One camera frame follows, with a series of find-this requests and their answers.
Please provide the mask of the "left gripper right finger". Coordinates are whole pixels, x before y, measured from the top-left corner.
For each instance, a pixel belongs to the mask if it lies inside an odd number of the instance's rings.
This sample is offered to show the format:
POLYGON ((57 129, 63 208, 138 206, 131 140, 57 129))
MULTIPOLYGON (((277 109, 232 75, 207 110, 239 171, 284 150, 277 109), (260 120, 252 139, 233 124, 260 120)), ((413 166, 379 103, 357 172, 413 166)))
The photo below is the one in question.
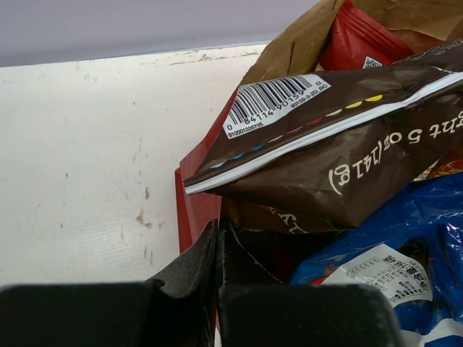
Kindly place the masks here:
POLYGON ((336 238, 250 231, 218 235, 222 346, 404 346, 392 308, 365 285, 293 286, 296 266, 336 238))

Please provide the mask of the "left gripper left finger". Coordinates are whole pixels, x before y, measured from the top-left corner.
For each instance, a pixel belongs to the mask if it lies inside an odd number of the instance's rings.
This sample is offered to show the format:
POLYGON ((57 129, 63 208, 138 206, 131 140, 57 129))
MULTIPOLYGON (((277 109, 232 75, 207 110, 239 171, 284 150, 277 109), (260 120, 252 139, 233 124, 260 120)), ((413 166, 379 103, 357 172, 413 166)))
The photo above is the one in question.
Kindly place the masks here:
POLYGON ((212 346, 218 224, 151 278, 1 288, 2 346, 212 346))

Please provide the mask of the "brown kettle chips bag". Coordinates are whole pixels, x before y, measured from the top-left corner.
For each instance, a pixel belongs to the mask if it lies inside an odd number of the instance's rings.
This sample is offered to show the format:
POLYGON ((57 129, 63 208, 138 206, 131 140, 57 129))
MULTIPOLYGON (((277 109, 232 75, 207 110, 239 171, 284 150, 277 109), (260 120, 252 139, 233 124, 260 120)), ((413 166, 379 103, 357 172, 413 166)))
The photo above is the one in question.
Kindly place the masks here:
POLYGON ((462 140, 462 41, 388 65, 241 86, 184 181, 355 228, 462 140))

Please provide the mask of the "blue white snack bag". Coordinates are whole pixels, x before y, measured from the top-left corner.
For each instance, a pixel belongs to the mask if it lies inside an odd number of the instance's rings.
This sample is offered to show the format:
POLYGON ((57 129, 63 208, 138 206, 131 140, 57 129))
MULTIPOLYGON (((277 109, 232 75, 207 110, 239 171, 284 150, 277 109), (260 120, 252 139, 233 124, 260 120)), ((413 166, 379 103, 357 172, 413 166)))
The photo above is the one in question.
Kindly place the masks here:
POLYGON ((302 261, 290 285, 365 285, 404 346, 462 344, 462 175, 410 184, 359 228, 302 261))

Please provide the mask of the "red assorted candy bag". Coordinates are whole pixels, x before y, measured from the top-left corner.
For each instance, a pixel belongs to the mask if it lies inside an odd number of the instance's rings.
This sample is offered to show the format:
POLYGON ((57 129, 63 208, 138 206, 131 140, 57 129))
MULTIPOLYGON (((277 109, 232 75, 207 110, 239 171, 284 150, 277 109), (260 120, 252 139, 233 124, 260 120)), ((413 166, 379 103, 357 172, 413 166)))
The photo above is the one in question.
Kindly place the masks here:
POLYGON ((417 176, 413 182, 449 176, 462 172, 462 154, 448 152, 417 176))

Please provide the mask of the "red white chips bag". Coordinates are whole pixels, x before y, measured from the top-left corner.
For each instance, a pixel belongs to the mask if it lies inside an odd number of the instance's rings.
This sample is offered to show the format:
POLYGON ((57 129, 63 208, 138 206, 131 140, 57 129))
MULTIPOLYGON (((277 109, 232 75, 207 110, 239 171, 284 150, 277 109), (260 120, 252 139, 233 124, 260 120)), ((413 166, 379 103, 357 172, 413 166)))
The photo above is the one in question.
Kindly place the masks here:
POLYGON ((404 59, 413 50, 391 31, 345 1, 331 26, 331 36, 317 71, 368 69, 404 59))

